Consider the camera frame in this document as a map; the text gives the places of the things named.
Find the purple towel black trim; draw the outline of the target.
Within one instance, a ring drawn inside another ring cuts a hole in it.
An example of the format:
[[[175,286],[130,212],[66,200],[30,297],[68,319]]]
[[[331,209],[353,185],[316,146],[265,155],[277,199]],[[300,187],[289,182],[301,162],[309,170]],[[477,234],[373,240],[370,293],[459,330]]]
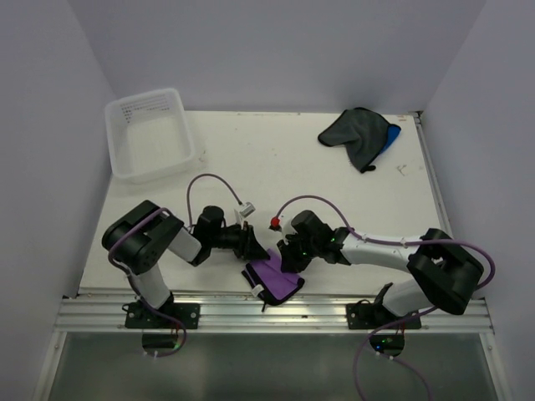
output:
[[[267,253],[269,259],[250,261],[242,270],[250,293],[262,301],[262,312],[284,304],[305,284],[299,274],[282,271],[282,260],[275,251],[268,249]]]

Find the grey towel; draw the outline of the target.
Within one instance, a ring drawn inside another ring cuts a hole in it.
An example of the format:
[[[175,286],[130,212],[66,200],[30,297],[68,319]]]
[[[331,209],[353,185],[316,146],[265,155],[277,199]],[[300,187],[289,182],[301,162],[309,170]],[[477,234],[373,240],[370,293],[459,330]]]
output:
[[[370,109],[346,109],[318,135],[318,142],[326,147],[343,146],[351,165],[364,174],[376,169],[374,162],[382,154],[390,124]]]

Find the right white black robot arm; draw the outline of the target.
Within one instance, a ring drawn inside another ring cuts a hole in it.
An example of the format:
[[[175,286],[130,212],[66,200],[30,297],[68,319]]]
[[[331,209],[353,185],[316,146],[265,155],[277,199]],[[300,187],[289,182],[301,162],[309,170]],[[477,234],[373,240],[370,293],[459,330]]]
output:
[[[333,229],[306,210],[280,231],[277,247],[284,272],[302,272],[319,258],[328,264],[410,274],[405,282],[385,284],[372,302],[358,307],[356,315],[369,325],[393,327],[401,318],[432,307],[461,315],[484,272],[474,256],[438,229],[409,239],[371,238],[346,226]]]

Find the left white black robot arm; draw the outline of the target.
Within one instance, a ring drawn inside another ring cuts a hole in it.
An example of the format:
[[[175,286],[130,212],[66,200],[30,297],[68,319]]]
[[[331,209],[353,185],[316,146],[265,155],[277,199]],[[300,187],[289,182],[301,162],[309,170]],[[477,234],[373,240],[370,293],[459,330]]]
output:
[[[171,290],[158,262],[166,251],[192,266],[202,264],[216,249],[232,251],[244,261],[270,258],[246,222],[228,226],[223,209],[207,206],[192,230],[166,208],[145,200],[119,218],[103,234],[102,247],[112,265],[127,277],[145,304],[144,317],[154,327],[168,326],[174,317]]]

